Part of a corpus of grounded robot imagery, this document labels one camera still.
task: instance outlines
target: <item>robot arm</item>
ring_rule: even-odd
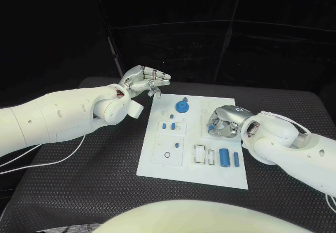
[[[267,112],[254,116],[237,106],[216,108],[208,122],[209,129],[212,122],[224,122],[226,126],[215,125],[209,133],[229,138],[238,132],[242,146],[260,162],[277,164],[290,176],[320,192],[336,196],[335,140],[310,132],[300,133],[286,117]]]
[[[169,85],[169,80],[163,72],[136,66],[120,84],[53,92],[0,109],[0,157],[36,144],[72,140],[117,125],[126,115],[138,118],[144,107],[131,98],[144,90],[160,97],[157,86]]]

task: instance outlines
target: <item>blue gear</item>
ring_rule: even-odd
[[[185,97],[182,101],[176,103],[176,111],[179,113],[186,113],[189,110],[188,98]]]

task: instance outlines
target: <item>black fabric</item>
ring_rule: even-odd
[[[118,79],[88,78],[81,87],[117,82]],[[336,138],[336,127],[313,93],[175,82],[162,90],[170,94],[235,98],[237,105],[252,113],[275,112],[313,133]],[[144,204],[177,199],[242,206],[314,232],[336,231],[336,214],[325,194],[278,166],[260,163],[247,150],[248,190],[136,176],[151,98],[143,93],[136,101],[144,106],[138,119],[127,117],[117,126],[102,127],[87,135],[78,152],[62,163],[27,170],[3,214],[0,232],[102,223]],[[65,158],[79,141],[81,138],[43,145],[33,164]]]

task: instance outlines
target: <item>robotic hand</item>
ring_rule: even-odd
[[[278,165],[290,176],[325,194],[336,197],[336,141],[300,133],[287,117],[261,112],[255,116],[237,106],[216,108],[208,121],[208,133],[232,138],[238,134],[242,147],[254,158]]]
[[[0,109],[0,157],[29,146],[72,140],[100,127],[117,125],[126,115],[138,118],[143,106],[131,100],[144,90],[162,95],[170,75],[133,67],[120,84],[53,92]]]

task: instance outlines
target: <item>black background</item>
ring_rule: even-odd
[[[124,72],[144,65],[173,82],[312,91],[336,121],[332,0],[36,0],[0,8],[0,107],[76,88],[89,76],[120,77],[110,36]],[[0,205],[22,174],[2,176]]]

